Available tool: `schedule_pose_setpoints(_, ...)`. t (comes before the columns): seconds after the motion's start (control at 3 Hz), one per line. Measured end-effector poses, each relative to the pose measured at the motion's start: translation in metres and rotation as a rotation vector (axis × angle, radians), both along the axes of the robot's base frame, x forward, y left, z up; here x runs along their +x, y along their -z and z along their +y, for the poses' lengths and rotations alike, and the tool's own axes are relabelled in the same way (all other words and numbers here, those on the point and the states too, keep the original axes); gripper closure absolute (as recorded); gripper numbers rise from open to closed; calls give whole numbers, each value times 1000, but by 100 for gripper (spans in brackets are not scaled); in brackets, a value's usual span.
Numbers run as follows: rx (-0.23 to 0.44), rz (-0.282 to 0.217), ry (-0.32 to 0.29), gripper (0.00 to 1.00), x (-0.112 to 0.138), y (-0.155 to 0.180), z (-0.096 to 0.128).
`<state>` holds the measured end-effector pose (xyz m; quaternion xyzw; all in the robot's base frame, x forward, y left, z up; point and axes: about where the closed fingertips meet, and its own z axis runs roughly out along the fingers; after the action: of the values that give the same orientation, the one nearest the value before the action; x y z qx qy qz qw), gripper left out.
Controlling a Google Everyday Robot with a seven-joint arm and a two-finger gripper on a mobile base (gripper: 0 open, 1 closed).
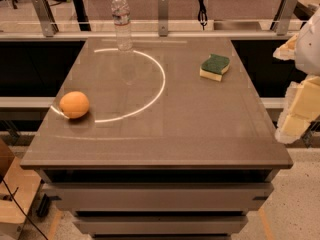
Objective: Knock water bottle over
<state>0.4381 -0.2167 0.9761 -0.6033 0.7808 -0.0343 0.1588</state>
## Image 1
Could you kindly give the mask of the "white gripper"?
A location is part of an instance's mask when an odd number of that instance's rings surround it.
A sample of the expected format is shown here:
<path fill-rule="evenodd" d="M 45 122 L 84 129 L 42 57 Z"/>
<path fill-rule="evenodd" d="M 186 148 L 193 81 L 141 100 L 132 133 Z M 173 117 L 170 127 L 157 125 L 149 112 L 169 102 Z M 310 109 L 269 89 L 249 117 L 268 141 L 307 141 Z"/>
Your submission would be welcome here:
<path fill-rule="evenodd" d="M 317 75 L 307 76 L 301 83 L 291 82 L 287 88 L 275 138 L 280 143 L 291 144 L 320 116 L 320 8 L 298 35 L 274 51 L 273 57 L 283 61 L 295 59 L 297 69 Z"/>

